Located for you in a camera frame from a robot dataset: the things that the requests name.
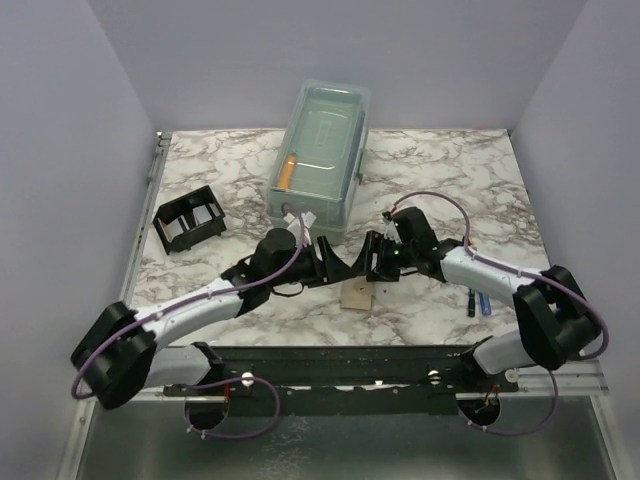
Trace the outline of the black card box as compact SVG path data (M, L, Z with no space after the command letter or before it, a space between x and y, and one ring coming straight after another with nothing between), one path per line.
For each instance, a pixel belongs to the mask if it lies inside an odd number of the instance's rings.
M160 205L152 224L167 255L227 230L225 213L208 185Z

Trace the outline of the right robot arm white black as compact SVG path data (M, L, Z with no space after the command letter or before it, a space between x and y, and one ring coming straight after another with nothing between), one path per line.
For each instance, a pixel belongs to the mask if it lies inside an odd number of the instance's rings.
M396 282L404 273L417 273L485 293L515 313L516 329L481 341L461 365L467 389L483 391L511 368L554 371L606 337L602 320L566 268L521 269L479 255L467 238L440 240L417 207L393 209L384 218L386 232L371 232L361 252L367 280Z

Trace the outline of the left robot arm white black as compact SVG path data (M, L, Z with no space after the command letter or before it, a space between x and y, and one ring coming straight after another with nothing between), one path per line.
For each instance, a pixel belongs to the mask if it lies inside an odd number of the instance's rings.
M273 228L251 255L190 294L146 310L122 301L108 305L71 354L77 371L71 394L118 408L145 387L154 357L174 341L256 309L278 286L315 288L353 276L325 237L304 245L290 231Z

